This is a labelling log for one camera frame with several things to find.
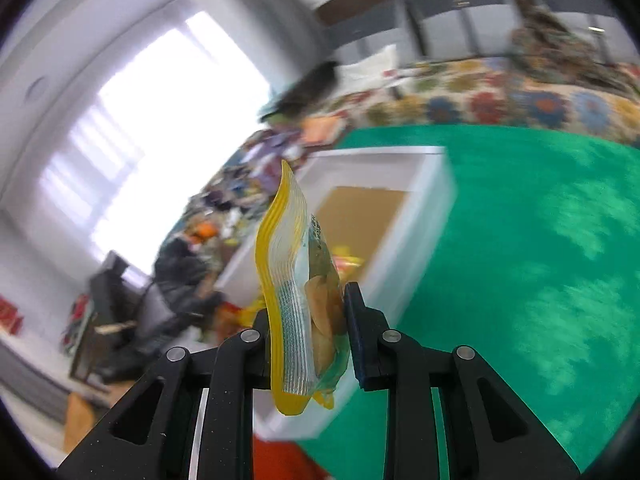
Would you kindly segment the grey pillow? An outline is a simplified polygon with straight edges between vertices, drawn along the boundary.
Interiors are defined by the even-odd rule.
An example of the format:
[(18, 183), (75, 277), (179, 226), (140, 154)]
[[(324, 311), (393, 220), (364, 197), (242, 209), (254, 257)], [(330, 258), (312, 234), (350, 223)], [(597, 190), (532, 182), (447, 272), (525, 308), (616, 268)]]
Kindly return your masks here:
[(401, 66), (420, 58), (405, 0), (388, 0), (326, 28), (334, 58), (354, 64), (387, 46), (395, 46)]
[(639, 63), (639, 51), (608, 0), (536, 0), (608, 64)]
[(506, 55), (520, 26), (514, 0), (406, 0), (430, 61)]

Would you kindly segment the yellow red peanut snack bag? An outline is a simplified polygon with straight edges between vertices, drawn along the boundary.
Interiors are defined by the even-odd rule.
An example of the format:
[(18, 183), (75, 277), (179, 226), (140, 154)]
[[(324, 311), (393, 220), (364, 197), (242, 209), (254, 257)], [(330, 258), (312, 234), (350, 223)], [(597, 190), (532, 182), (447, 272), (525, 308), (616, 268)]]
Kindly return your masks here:
[(364, 259), (352, 254), (348, 246), (338, 245), (331, 248), (331, 257), (340, 282), (347, 283), (364, 263)]

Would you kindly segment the dark floral clothing pile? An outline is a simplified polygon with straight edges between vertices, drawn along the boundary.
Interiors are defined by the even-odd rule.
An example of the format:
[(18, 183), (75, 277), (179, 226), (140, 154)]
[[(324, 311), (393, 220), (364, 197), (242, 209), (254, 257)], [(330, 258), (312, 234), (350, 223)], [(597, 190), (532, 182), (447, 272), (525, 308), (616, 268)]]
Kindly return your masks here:
[(521, 26), (511, 35), (511, 56), (530, 78), (569, 84), (637, 101), (639, 86), (622, 70), (597, 61), (596, 49), (535, 0), (514, 0)]

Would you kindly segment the grey pillow far left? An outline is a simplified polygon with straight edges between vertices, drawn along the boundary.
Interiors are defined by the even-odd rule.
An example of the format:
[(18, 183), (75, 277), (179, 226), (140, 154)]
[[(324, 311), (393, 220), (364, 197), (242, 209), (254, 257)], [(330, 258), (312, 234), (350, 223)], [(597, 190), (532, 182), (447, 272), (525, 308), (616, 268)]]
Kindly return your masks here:
[(334, 58), (354, 64), (387, 46), (395, 46), (401, 66), (420, 58), (405, 0), (388, 0), (326, 28)]

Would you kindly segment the white plastic bag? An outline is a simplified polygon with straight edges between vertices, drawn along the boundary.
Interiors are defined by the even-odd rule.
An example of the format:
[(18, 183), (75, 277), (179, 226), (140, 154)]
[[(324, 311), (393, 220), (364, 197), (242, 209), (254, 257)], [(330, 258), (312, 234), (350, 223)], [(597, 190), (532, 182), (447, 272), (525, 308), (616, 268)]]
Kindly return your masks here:
[(337, 90), (351, 94), (381, 87), (396, 76), (398, 66), (397, 48), (389, 44), (360, 62), (337, 66)]

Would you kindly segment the silver yellow-edged snack packet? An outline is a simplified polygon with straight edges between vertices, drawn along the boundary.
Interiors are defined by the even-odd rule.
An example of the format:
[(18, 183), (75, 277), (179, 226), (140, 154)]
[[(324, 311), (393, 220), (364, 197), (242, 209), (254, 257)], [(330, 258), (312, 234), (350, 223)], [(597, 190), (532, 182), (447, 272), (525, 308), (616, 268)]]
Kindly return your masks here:
[(269, 321), (270, 390), (285, 416), (310, 401), (334, 408), (349, 341), (340, 276), (287, 162), (260, 224), (255, 266)]

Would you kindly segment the green floral bedspread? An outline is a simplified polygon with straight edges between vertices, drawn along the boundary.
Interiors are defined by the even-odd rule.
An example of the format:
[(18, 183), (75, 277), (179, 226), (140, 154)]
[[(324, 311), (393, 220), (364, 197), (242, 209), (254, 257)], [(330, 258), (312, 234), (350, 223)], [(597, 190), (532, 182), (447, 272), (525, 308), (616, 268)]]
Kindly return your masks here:
[(586, 468), (639, 394), (639, 151), (550, 130), (362, 129), (446, 148), (457, 196), (398, 328), (467, 344)]

